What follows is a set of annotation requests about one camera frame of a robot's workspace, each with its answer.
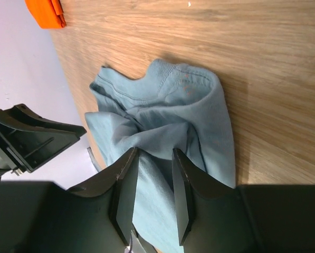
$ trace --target orange object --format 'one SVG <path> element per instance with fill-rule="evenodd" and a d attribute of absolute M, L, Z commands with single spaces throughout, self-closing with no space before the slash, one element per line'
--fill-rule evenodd
<path fill-rule="evenodd" d="M 66 26 L 59 0 L 25 0 L 25 2 L 41 28 L 63 28 Z"/>

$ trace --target gray-blue fabric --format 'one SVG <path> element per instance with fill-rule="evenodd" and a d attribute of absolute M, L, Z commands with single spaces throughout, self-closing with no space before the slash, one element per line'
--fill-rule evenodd
<path fill-rule="evenodd" d="M 183 150 L 196 166 L 235 187 L 231 122 L 218 77 L 157 59 L 139 80 L 102 67 L 90 89 L 99 111 L 86 113 L 85 119 L 106 165 L 131 147 L 145 151 L 139 158 L 133 224 L 162 252 L 183 252 L 177 234 L 172 149 Z"/>

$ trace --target wooden surface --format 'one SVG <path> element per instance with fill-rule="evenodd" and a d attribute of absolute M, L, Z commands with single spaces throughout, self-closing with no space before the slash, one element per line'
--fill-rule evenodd
<path fill-rule="evenodd" d="M 157 57 L 202 66 L 222 81 L 238 182 L 315 183 L 315 0 L 61 3 L 68 26 L 51 34 L 83 120 L 101 65 L 131 78 Z"/>

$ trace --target white floor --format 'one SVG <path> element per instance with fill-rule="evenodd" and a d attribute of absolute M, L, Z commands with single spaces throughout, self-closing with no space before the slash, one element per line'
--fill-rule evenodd
<path fill-rule="evenodd" d="M 49 32 L 38 27 L 24 1 L 0 0 L 0 109 L 19 103 L 44 118 L 81 125 Z M 83 137 L 35 172 L 3 179 L 50 180 L 68 188 L 96 173 L 87 147 Z"/>

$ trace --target black plastic part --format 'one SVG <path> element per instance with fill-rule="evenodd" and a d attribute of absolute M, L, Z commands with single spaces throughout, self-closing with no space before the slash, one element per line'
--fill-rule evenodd
<path fill-rule="evenodd" d="M 64 191 L 0 182 L 0 253 L 123 253 L 130 240 L 138 149 Z"/>
<path fill-rule="evenodd" d="M 315 186 L 231 189 L 173 150 L 180 244 L 185 253 L 315 253 Z"/>
<path fill-rule="evenodd" d="M 26 105 L 0 110 L 0 176 L 33 172 L 80 140 L 82 126 L 42 118 Z"/>

